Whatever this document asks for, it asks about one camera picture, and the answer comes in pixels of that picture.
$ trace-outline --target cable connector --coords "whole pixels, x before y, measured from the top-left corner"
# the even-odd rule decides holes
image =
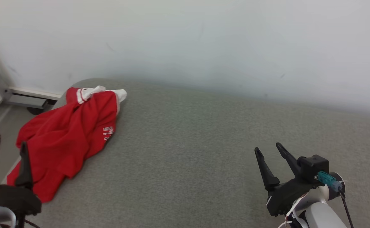
[[[323,171],[318,172],[317,176],[315,176],[315,179],[329,186],[335,192],[339,192],[339,188],[343,187],[343,185],[339,181],[337,181],[336,178]]]

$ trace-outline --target printed lettering on red garment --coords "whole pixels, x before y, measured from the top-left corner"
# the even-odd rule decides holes
[[[103,133],[104,136],[109,135],[108,137],[104,137],[104,140],[108,140],[109,137],[114,133],[113,127],[105,127],[103,128],[103,131],[107,131],[106,133]]]

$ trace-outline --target gray fabric surface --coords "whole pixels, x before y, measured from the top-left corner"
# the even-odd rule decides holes
[[[42,228],[278,227],[253,151],[260,147],[288,181],[276,142],[296,158],[330,160],[330,171],[346,179],[354,225],[370,227],[370,118],[108,79],[73,86],[97,85],[127,90],[117,129],[29,218]],[[341,200],[330,205],[348,226]]]

